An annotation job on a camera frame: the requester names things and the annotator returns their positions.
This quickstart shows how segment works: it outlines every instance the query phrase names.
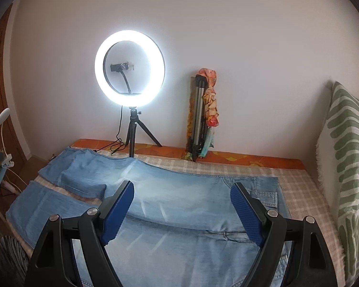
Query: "small tripod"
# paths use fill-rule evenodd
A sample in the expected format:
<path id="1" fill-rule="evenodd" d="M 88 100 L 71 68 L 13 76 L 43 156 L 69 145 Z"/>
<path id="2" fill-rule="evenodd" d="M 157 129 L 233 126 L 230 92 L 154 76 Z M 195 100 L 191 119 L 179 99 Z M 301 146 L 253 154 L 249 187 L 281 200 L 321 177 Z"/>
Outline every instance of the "small tripod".
<path id="1" fill-rule="evenodd" d="M 159 141 L 153 136 L 153 134 L 150 132 L 150 130 L 145 126 L 144 123 L 140 121 L 138 118 L 138 115 L 141 114 L 141 111 L 137 112 L 136 107 L 129 107 L 130 109 L 130 123 L 128 127 L 128 134 L 126 136 L 126 142 L 125 145 L 127 146 L 130 141 L 129 146 L 129 157 L 134 157 L 134 145 L 135 145 L 135 131 L 138 125 L 141 126 L 141 128 L 148 134 L 148 136 L 157 144 L 157 146 L 161 147 L 162 145 L 159 143 Z"/>

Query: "clamp jaw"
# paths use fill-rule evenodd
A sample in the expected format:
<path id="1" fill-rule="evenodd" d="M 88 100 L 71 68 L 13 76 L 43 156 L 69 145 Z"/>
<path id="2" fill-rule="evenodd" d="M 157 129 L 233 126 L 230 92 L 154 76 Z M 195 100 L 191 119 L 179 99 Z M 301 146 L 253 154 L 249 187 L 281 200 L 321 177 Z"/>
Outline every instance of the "clamp jaw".
<path id="1" fill-rule="evenodd" d="M 241 287 L 268 287 L 274 277 L 285 241 L 292 241 L 281 287 L 337 287 L 334 266 L 322 232 L 311 216 L 283 218 L 253 199 L 238 182 L 230 199 L 249 239 L 260 251 Z"/>
<path id="2" fill-rule="evenodd" d="M 124 181 L 99 208 L 90 208 L 80 217 L 49 217 L 33 251 L 24 286 L 82 287 L 72 243 L 72 239 L 80 239 L 94 286 L 122 287 L 105 245 L 116 237 L 133 198 L 133 184 Z"/>

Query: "denim jeans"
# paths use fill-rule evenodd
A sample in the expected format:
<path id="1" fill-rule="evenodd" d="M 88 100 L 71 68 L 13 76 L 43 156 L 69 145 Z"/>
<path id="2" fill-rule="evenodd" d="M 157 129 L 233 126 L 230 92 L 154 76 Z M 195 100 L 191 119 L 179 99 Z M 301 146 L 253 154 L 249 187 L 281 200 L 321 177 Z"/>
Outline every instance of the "denim jeans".
<path id="1" fill-rule="evenodd" d="M 78 195 L 101 199 L 112 195 L 125 179 L 134 183 L 134 201 L 117 237 L 106 246 L 125 287 L 239 286 L 258 247 L 248 239 L 231 204 L 230 187 L 235 182 L 267 208 L 289 217 L 273 177 L 186 174 L 71 148 L 40 175 Z M 7 217 L 34 247 L 50 214 L 77 216 L 89 207 L 34 182 L 12 204 Z M 79 241 L 74 245 L 80 276 L 90 286 Z M 272 286 L 280 285 L 286 264 L 283 249 Z"/>

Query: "bed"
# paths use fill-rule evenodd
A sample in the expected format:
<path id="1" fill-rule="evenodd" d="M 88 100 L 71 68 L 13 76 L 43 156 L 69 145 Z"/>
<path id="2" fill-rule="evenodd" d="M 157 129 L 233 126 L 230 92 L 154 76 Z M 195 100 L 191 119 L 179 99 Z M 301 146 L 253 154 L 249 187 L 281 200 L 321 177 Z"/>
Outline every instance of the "bed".
<path id="1" fill-rule="evenodd" d="M 110 141 L 80 139 L 71 147 L 95 150 L 108 144 L 110 144 Z M 126 152 L 127 149 L 120 151 L 113 155 L 113 157 L 126 157 Z M 148 144 L 136 144 L 135 152 L 135 157 L 145 163 L 176 172 L 237 177 L 277 177 L 291 217 L 293 219 L 302 220 L 305 216 L 311 215 L 317 220 L 331 254 L 338 286 L 342 287 L 345 285 L 343 249 L 339 241 L 334 220 L 330 214 L 324 196 L 311 180 L 301 161 L 211 151 L 204 159 L 194 163 L 182 159 L 185 155 L 184 149 L 165 146 L 159 148 Z M 111 153 L 106 148 L 100 150 L 98 153 L 105 156 L 111 156 Z M 41 176 L 38 176 L 35 181 L 40 185 L 55 190 L 63 195 L 68 195 L 75 199 L 96 205 L 99 205 L 100 203 L 97 199 L 86 199 L 61 187 L 57 187 Z M 31 247 L 22 239 L 10 221 L 8 221 L 8 225 L 14 236 L 26 250 L 27 254 L 31 255 Z"/>

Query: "ring light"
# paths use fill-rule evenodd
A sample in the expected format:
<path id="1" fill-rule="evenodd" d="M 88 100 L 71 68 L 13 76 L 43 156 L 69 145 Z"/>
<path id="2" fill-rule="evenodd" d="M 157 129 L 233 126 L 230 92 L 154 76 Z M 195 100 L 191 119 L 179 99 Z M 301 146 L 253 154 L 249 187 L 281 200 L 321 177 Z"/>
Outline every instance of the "ring light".
<path id="1" fill-rule="evenodd" d="M 122 41 L 135 42 L 141 46 L 150 63 L 149 83 L 138 95 L 130 96 L 116 92 L 104 75 L 103 64 L 108 51 L 113 45 Z M 141 32 L 123 30 L 112 34 L 101 44 L 96 55 L 95 74 L 98 85 L 110 100 L 127 107 L 138 107 L 151 102 L 158 94 L 165 77 L 165 64 L 160 49 L 151 38 Z"/>

